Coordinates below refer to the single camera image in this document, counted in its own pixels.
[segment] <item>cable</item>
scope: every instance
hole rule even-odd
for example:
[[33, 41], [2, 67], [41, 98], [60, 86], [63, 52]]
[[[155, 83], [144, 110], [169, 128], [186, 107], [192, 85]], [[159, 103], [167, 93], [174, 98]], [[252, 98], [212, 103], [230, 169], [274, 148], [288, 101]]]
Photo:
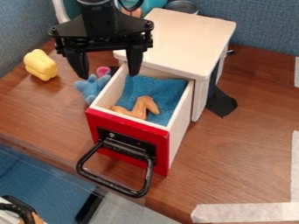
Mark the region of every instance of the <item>cable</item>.
[[6, 210], [18, 214], [25, 224], [35, 224], [32, 214], [20, 206], [0, 203], [0, 210]]
[[118, 0], [118, 3], [122, 6], [123, 9], [125, 9], [126, 11], [135, 11], [136, 9], [138, 9], [142, 4], [143, 4], [143, 0], [138, 0], [138, 2], [136, 4], [134, 4], [131, 7], [127, 7], [123, 4], [122, 0]]

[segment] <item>plush toy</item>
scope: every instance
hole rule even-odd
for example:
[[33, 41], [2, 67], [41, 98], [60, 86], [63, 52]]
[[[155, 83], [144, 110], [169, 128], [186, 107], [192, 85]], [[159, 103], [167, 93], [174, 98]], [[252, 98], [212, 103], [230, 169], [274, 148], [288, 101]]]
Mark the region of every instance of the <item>plush toy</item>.
[[99, 66], [96, 69], [96, 73], [98, 74], [98, 77], [104, 76], [105, 74], [110, 74], [111, 69], [108, 66]]
[[149, 110], [151, 113], [155, 115], [160, 114], [159, 108], [154, 102], [153, 98], [147, 95], [140, 96], [137, 98], [136, 104], [133, 107], [132, 111], [128, 111], [127, 109], [120, 106], [113, 106], [111, 110], [127, 116], [133, 116], [142, 120], [146, 120], [147, 110]]
[[95, 74], [91, 74], [88, 80], [77, 80], [75, 88], [82, 93], [86, 103], [90, 105], [110, 79], [111, 76], [109, 74], [105, 74], [98, 80]]
[[48, 81], [58, 73], [56, 62], [40, 49], [27, 53], [24, 56], [24, 64], [28, 73], [37, 76], [42, 81]]

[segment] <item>black fabric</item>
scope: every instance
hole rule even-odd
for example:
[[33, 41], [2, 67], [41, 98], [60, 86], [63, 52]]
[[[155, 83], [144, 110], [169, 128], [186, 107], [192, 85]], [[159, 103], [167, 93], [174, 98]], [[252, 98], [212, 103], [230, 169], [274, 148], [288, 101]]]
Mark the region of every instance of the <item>black fabric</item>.
[[238, 102], [216, 86], [218, 70], [219, 62], [214, 67], [211, 74], [207, 103], [205, 107], [210, 109], [214, 114], [224, 118], [238, 107]]
[[215, 91], [208, 100], [206, 107], [214, 114], [224, 118], [238, 107], [238, 102], [215, 86]]

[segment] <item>yellow toy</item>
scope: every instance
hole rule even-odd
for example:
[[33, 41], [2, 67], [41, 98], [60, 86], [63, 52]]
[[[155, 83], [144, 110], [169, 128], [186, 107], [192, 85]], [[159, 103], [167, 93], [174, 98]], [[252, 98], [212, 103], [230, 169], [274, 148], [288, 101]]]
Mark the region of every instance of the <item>yellow toy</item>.
[[48, 81], [58, 73], [56, 62], [40, 49], [27, 53], [24, 56], [24, 64], [28, 73], [39, 77], [42, 81]]

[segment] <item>metal handle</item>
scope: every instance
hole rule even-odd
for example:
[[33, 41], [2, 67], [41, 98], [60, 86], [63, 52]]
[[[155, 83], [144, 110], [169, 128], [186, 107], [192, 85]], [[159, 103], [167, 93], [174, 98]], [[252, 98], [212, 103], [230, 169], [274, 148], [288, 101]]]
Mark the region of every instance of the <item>metal handle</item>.
[[[97, 150], [99, 150], [101, 147], [105, 147], [106, 149], [116, 151], [118, 153], [130, 156], [132, 158], [137, 158], [137, 159], [142, 160], [143, 162], [147, 163], [147, 171], [146, 171], [145, 179], [143, 182], [143, 188], [141, 190], [136, 191], [136, 190], [124, 187], [122, 185], [118, 185], [113, 181], [96, 176], [93, 173], [90, 173], [83, 168], [83, 165], [86, 163], [86, 161], [91, 156], [93, 156], [93, 154]], [[82, 177], [84, 177], [86, 179], [90, 179], [99, 185], [106, 186], [110, 189], [113, 189], [119, 193], [128, 195], [132, 198], [141, 198], [150, 189], [150, 183], [152, 180], [152, 175], [153, 175], [153, 170], [154, 170], [154, 158], [152, 158], [149, 155], [142, 153], [140, 151], [131, 150], [130, 148], [125, 147], [125, 146], [120, 146], [117, 143], [115, 143], [109, 139], [104, 139], [104, 140], [99, 140], [99, 142], [92, 149], [90, 149], [83, 157], [80, 158], [80, 160], [78, 161], [78, 163], [76, 165], [76, 170], [79, 173], [79, 175], [81, 175]]]

